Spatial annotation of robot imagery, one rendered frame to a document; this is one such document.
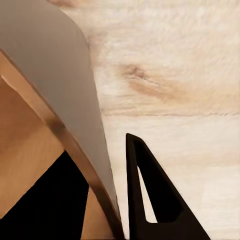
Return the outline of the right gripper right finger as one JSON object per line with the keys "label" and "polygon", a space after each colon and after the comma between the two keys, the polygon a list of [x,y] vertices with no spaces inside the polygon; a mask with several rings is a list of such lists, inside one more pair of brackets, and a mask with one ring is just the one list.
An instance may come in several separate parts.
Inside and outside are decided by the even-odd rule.
{"label": "right gripper right finger", "polygon": [[[140,170],[156,223],[146,220]],[[146,143],[126,134],[129,240],[211,240]]]}

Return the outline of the trash can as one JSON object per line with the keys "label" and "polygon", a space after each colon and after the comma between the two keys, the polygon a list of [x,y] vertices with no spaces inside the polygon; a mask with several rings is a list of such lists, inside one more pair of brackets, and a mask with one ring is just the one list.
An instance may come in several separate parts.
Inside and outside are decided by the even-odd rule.
{"label": "trash can", "polygon": [[125,240],[84,34],[48,0],[0,0],[0,220],[65,151],[89,184],[81,240]]}

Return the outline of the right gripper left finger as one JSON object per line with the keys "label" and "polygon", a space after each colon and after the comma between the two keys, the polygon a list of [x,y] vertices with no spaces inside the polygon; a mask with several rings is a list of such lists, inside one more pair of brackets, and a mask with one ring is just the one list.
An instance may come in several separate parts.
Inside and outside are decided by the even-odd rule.
{"label": "right gripper left finger", "polygon": [[65,150],[0,219],[0,240],[81,240],[88,191]]}

